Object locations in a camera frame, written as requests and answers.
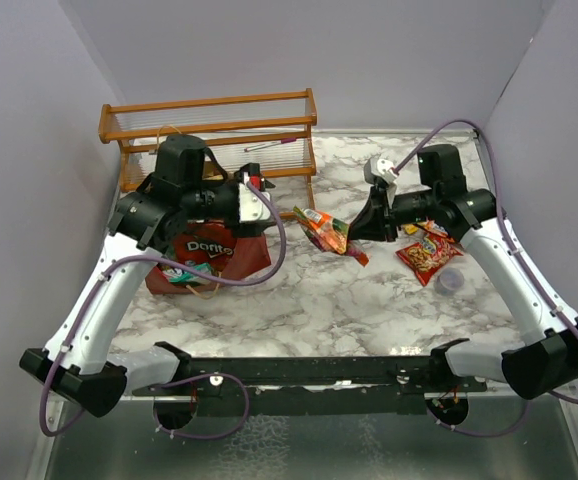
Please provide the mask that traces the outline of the orange snack packet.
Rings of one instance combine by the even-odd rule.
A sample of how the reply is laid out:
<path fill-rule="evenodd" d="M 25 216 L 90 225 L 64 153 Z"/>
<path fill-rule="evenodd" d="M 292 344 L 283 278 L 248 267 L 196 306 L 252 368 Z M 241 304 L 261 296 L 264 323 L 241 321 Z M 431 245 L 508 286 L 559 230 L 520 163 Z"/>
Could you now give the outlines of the orange snack packet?
<path fill-rule="evenodd" d="M 310 208 L 293 208 L 307 239 L 321 252 L 346 256 L 355 259 L 361 266 L 369 263 L 369 257 L 349 239 L 349 225 L 332 215 Z"/>

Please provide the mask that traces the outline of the red Doritos chip bag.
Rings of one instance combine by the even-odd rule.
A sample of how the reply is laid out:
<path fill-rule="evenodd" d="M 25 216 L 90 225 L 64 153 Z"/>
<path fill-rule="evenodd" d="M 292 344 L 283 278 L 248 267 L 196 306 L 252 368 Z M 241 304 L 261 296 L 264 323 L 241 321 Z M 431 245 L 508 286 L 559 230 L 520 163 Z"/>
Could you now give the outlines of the red Doritos chip bag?
<path fill-rule="evenodd" d="M 188 265 L 209 263 L 222 271 L 233 257 L 237 240 L 221 223 L 193 223 L 172 242 L 174 259 Z"/>

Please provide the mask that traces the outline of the Fox's fruit candy bag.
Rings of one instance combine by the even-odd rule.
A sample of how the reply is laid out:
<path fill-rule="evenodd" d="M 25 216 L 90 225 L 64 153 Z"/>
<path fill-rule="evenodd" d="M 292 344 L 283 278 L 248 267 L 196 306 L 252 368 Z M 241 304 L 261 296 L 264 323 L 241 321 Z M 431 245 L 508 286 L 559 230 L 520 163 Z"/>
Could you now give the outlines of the Fox's fruit candy bag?
<path fill-rule="evenodd" d="M 450 236 L 447 230 L 433 220 L 419 222 L 418 227 L 424 230 L 425 232 L 443 238 L 450 243 L 454 242 L 454 239 Z"/>

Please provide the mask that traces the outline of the red cookie snack packet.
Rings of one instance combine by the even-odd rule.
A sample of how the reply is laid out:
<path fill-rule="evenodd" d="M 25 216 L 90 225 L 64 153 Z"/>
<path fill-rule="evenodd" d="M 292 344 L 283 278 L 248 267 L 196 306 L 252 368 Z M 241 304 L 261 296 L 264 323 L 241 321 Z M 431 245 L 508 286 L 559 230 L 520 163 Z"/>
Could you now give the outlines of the red cookie snack packet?
<path fill-rule="evenodd" d="M 463 253 L 447 239 L 433 234 L 395 252 L 396 257 L 408 266 L 422 286 L 454 257 Z"/>

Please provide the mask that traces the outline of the teal white snack pouch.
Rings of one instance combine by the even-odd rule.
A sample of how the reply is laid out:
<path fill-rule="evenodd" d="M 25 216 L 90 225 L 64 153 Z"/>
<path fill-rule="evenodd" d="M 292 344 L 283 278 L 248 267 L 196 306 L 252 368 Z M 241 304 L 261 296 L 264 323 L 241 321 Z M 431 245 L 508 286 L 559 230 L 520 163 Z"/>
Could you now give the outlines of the teal white snack pouch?
<path fill-rule="evenodd" d="M 213 267 L 207 262 L 201 264 L 195 264 L 191 262 L 188 264 L 188 266 L 193 270 L 197 270 L 211 276 L 215 274 Z M 165 279 L 173 285 L 195 286 L 195 285 L 205 285 L 209 283 L 209 280 L 203 277 L 199 277 L 196 274 L 190 273 L 180 268 L 174 268 L 168 265 L 160 265 L 159 268 L 162 274 L 164 275 Z"/>

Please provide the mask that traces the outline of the yellow M&M's packet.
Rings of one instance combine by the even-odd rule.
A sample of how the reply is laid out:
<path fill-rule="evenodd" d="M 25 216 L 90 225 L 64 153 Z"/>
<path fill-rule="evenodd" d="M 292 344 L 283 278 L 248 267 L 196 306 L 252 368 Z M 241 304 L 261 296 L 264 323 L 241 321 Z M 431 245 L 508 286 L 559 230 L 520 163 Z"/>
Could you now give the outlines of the yellow M&M's packet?
<path fill-rule="evenodd" d="M 402 229 L 407 235 L 413 235 L 419 231 L 419 227 L 415 224 L 406 224 Z"/>

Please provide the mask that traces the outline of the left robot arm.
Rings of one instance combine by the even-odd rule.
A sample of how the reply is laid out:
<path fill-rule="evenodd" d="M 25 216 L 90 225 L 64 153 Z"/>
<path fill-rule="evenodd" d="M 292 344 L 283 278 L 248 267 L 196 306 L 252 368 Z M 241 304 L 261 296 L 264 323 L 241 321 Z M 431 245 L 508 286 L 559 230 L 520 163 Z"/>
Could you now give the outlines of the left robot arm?
<path fill-rule="evenodd" d="M 42 383 L 43 398 L 54 392 L 103 417 L 135 390 L 158 385 L 175 395 L 187 388 L 183 354 L 164 342 L 128 355 L 109 350 L 139 286 L 166 263 L 167 249 L 187 227 L 218 221 L 237 237 L 252 237 L 281 223 L 259 164 L 234 174 L 219 169 L 215 179 L 204 177 L 207 165 L 219 163 L 204 140 L 171 134 L 156 150 L 153 171 L 117 202 L 100 258 L 67 319 L 20 359 Z"/>

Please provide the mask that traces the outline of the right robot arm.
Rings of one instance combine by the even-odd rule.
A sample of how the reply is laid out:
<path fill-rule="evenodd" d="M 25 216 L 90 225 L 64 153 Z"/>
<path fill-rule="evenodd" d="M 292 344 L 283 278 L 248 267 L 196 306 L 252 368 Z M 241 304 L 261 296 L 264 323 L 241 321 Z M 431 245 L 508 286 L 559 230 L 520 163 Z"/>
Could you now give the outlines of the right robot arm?
<path fill-rule="evenodd" d="M 517 346 L 470 340 L 433 350 L 430 383 L 450 391 L 464 377 L 504 382 L 521 398 L 534 399 L 578 379 L 578 313 L 555 292 L 524 255 L 512 225 L 499 218 L 495 196 L 470 190 L 458 149 L 439 144 L 421 149 L 418 171 L 423 190 L 399 194 L 396 168 L 371 159 L 364 177 L 368 200 L 349 229 L 352 240 L 392 242 L 405 224 L 432 220 L 479 264 L 516 322 Z"/>

